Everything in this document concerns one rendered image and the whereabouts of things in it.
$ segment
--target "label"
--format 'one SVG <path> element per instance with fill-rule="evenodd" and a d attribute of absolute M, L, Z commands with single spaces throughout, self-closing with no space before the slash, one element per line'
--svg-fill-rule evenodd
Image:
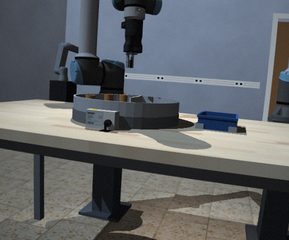
<path fill-rule="evenodd" d="M 103 112 L 87 112 L 86 113 L 86 124 L 91 125 L 103 125 L 104 113 Z"/>

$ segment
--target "brown door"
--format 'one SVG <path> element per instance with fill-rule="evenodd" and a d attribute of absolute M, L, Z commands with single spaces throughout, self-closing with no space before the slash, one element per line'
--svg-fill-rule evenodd
<path fill-rule="evenodd" d="M 279 75 L 288 68 L 289 62 L 289 22 L 278 22 L 276 34 L 275 55 L 273 63 L 273 75 L 269 104 L 269 117 L 273 113 L 278 96 Z"/>

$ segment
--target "brown cylinder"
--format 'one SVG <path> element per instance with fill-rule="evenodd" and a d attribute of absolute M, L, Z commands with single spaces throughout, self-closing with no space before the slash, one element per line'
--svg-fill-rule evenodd
<path fill-rule="evenodd" d="M 113 94 L 110 94 L 110 93 L 104 94 L 104 99 L 103 100 L 112 101 L 113 99 L 114 99 L 114 95 Z"/>
<path fill-rule="evenodd" d="M 128 95 L 127 94 L 120 94 L 119 95 L 119 102 L 127 102 L 128 101 Z"/>
<path fill-rule="evenodd" d="M 86 94 L 85 98 L 86 99 L 96 99 L 96 95 L 95 94 Z"/>

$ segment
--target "black box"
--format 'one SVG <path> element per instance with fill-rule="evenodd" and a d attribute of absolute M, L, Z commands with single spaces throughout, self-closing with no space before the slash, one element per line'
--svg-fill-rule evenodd
<path fill-rule="evenodd" d="M 60 102 L 74 102 L 77 85 L 72 81 L 50 80 L 49 100 Z"/>

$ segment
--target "tiled floor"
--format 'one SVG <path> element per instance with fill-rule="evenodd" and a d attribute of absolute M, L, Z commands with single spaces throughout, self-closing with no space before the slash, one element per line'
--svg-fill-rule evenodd
<path fill-rule="evenodd" d="M 33 155 L 0 149 L 0 240 L 245 240 L 261 189 L 122 170 L 120 222 L 78 215 L 93 165 L 45 157 L 44 219 L 34 219 Z"/>

